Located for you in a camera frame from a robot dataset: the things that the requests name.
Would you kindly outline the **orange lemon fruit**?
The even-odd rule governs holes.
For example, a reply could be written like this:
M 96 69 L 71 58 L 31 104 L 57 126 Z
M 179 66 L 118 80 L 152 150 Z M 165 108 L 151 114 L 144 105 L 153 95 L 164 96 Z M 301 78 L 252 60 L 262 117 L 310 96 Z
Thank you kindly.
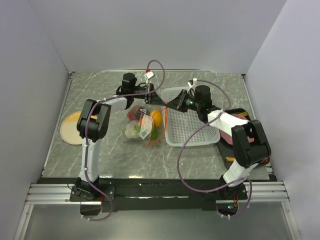
M 162 125 L 163 117 L 161 110 L 154 109 L 150 112 L 150 116 L 152 117 L 153 124 L 155 127 L 160 127 Z

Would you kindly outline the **dark red apple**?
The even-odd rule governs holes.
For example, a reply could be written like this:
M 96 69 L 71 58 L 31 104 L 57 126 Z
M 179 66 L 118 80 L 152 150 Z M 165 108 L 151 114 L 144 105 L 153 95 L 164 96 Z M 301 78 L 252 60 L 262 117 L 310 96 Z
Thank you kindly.
M 130 121 L 134 121 L 139 120 L 143 115 L 149 116 L 149 109 L 141 105 L 134 105 L 130 108 L 126 116 Z

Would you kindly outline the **clear zip bag orange zipper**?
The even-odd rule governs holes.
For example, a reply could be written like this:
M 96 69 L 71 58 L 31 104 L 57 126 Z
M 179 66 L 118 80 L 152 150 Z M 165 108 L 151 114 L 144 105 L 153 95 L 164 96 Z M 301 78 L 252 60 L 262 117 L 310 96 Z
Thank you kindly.
M 154 145 L 158 142 L 160 142 L 160 140 L 165 136 L 166 130 L 167 130 L 167 124 L 168 124 L 168 108 L 167 107 L 147 107 L 145 105 L 140 105 L 142 107 L 146 107 L 147 109 L 149 109 L 150 113 L 153 110 L 161 110 L 162 113 L 162 124 L 160 127 L 155 127 L 154 126 L 154 122 L 152 117 L 149 115 L 144 114 L 143 116 L 149 116 L 149 123 L 145 124 L 145 125 L 140 125 L 140 133 L 139 133 L 139 138 L 136 139 L 128 139 L 128 140 L 140 140 L 143 141 L 147 146 L 151 146 Z M 151 140 L 151 133 L 153 128 L 157 128 L 158 129 L 158 138 L 156 140 Z

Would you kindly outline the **watermelon slice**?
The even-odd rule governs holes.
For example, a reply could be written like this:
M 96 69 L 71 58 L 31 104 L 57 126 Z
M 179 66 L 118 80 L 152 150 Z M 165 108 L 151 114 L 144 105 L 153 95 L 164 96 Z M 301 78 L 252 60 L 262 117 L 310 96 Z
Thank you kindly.
M 154 127 L 154 128 L 152 129 L 150 139 L 151 139 L 151 140 L 156 140 L 157 138 L 158 138 L 158 128 L 157 128 L 157 127 Z

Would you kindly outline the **white cauliflower toy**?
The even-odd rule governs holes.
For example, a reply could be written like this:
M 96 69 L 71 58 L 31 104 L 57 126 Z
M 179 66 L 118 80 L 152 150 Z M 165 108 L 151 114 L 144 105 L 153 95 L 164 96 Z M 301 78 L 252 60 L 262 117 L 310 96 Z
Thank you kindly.
M 126 125 L 124 135 L 127 139 L 138 139 L 141 126 L 139 121 L 133 120 Z

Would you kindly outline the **green orange mango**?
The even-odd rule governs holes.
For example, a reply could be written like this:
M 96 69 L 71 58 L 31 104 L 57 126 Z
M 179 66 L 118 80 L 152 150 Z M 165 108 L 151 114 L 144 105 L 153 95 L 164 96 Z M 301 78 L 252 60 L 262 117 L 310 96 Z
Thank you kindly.
M 144 115 L 141 119 L 140 119 L 140 125 L 147 125 L 150 122 L 150 118 L 149 116 Z

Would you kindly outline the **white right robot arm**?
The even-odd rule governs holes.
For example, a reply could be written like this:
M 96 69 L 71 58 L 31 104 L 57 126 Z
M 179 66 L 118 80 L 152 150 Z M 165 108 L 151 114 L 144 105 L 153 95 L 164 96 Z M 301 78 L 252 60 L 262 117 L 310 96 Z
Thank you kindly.
M 194 111 L 198 119 L 203 123 L 203 126 L 199 127 L 187 138 L 182 148 L 187 145 L 196 133 L 208 126 L 219 129 L 232 139 L 235 160 L 227 172 L 221 176 L 223 184 L 214 189 L 200 190 L 189 186 L 181 175 L 181 156 L 178 156 L 178 176 L 187 188 L 195 192 L 212 193 L 218 191 L 222 198 L 230 199 L 236 194 L 236 187 L 247 179 L 251 170 L 271 155 L 271 147 L 261 122 L 256 119 L 252 121 L 240 119 L 213 105 L 211 90 L 207 85 L 198 85 L 195 90 L 182 89 L 177 97 L 167 102 L 165 106 L 182 113 L 186 113 L 189 110 Z

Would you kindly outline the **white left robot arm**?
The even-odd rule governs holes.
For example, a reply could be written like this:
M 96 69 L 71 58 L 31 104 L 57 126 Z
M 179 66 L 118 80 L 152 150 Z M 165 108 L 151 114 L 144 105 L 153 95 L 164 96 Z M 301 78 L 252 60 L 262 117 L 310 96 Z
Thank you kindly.
M 81 169 L 75 182 L 76 191 L 88 201 L 95 200 L 99 191 L 99 152 L 106 136 L 112 113 L 127 110 L 135 98 L 146 104 L 164 106 L 165 102 L 156 93 L 152 83 L 137 84 L 136 76 L 124 73 L 116 94 L 103 100 L 87 99 L 84 102 L 76 129 L 82 139 Z

